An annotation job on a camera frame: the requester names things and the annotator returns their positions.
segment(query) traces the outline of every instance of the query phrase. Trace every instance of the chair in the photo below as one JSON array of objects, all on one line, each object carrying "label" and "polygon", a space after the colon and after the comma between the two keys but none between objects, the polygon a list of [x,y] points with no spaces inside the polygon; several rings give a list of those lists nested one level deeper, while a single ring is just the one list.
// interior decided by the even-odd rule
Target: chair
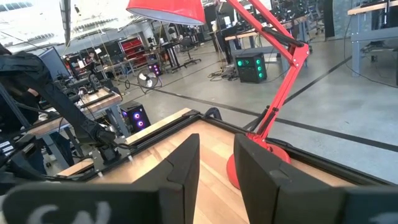
[{"label": "chair", "polygon": [[184,39],[181,40],[180,45],[181,45],[180,52],[187,52],[188,57],[189,57],[189,59],[185,61],[184,65],[183,65],[184,67],[187,67],[187,65],[190,63],[196,64],[197,61],[201,62],[201,59],[192,58],[191,55],[189,54],[189,51],[193,49],[191,37],[184,37]]}]

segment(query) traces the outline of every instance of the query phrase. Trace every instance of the gray floor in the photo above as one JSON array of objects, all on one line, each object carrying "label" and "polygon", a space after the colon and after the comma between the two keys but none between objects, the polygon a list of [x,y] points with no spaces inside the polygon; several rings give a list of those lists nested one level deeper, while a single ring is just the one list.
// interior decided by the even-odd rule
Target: gray floor
[{"label": "gray floor", "polygon": [[[304,128],[276,122],[270,137],[398,183],[395,172],[398,153],[393,151],[398,149],[395,146],[398,145],[395,133],[398,128],[398,113],[395,110],[398,100],[394,97],[398,90],[363,77],[352,77],[351,71],[342,63],[345,59],[344,40],[318,41],[312,45],[308,67],[300,72],[289,96],[318,77],[323,78],[290,100],[279,114],[279,118],[304,124]],[[250,84],[239,80],[210,82],[208,75],[220,69],[221,65],[217,62],[220,58],[214,52],[212,43],[199,47],[192,55],[201,58],[202,62],[181,68],[174,74],[162,75],[164,85],[159,88],[162,92],[150,91],[145,95],[135,86],[125,90],[120,84],[120,89],[128,93],[124,101],[142,103],[152,123],[185,107],[205,112],[213,103],[218,103],[221,104],[219,108],[225,121],[243,127],[255,118],[252,114],[260,113],[271,103],[283,80],[283,76],[277,78],[283,72],[281,66],[269,64],[267,80],[277,78],[270,83]],[[346,58],[350,55],[351,44],[347,40]],[[396,54],[380,55],[376,63],[363,58],[362,75],[395,85],[396,57]],[[180,61],[184,58],[186,55],[180,55]],[[238,113],[229,106],[249,113]],[[308,126],[342,133],[349,138],[338,138]],[[365,144],[358,139],[365,139]]]}]

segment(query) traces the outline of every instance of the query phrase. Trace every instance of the computer monitor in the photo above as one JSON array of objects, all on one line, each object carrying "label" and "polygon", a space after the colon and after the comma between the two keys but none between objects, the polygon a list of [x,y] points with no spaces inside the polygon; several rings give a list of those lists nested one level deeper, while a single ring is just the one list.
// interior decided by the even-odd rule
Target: computer monitor
[{"label": "computer monitor", "polygon": [[60,55],[54,47],[49,48],[45,52],[39,55],[39,58],[43,61],[45,66],[51,73],[52,80],[57,80],[59,76],[69,77],[70,73],[66,68],[65,64],[61,60]]}]

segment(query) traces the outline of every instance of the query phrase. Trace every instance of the red desk lamp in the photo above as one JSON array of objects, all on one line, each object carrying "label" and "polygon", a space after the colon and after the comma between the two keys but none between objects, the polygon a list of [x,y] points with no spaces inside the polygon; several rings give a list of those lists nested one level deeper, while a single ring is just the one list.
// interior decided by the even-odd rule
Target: red desk lamp
[{"label": "red desk lamp", "polygon": [[[235,10],[250,23],[255,30],[282,54],[290,64],[284,81],[278,89],[272,104],[267,107],[264,117],[256,133],[249,132],[247,137],[254,142],[273,152],[285,162],[290,163],[289,155],[280,147],[266,143],[266,137],[281,109],[287,94],[299,74],[305,59],[309,55],[308,45],[299,42],[279,23],[279,21],[264,7],[259,0],[249,2],[266,18],[273,26],[263,27],[238,0],[226,0]],[[155,19],[158,21],[172,22],[176,24],[199,26],[205,23],[205,12],[200,0],[130,0],[127,10],[133,14]],[[227,174],[229,181],[239,189],[239,182],[236,176],[235,160],[232,155],[227,162]]]}]

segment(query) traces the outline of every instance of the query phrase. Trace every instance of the desk fan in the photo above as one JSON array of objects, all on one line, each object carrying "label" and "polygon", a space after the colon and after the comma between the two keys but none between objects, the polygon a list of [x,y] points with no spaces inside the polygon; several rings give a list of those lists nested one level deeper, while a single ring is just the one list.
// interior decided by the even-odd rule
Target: desk fan
[{"label": "desk fan", "polygon": [[139,87],[141,88],[141,91],[144,92],[145,94],[149,90],[153,90],[155,87],[157,87],[157,84],[159,82],[160,82],[160,86],[158,86],[158,87],[163,86],[162,80],[158,76],[156,76],[155,73],[149,71],[148,68],[144,68],[138,72],[137,81],[138,81]]}]

